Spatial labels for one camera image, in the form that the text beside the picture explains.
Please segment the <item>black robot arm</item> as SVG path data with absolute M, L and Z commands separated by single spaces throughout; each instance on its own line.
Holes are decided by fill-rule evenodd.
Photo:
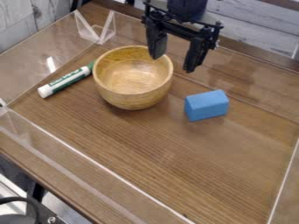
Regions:
M 201 65 L 208 50 L 218 45 L 218 20 L 206 18 L 208 0 L 144 0 L 141 23 L 145 28 L 148 52 L 157 60 L 166 50 L 168 35 L 188 40 L 189 49 L 182 62 L 182 70 L 192 73 Z

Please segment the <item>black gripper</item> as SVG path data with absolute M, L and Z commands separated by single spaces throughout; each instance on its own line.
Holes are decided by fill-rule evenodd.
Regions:
M 208 48 L 214 48 L 222 23 L 205 9 L 208 0 L 144 0 L 142 24 L 148 52 L 153 60 L 165 53 L 166 35 L 190 40 L 182 70 L 192 73 L 201 65 Z

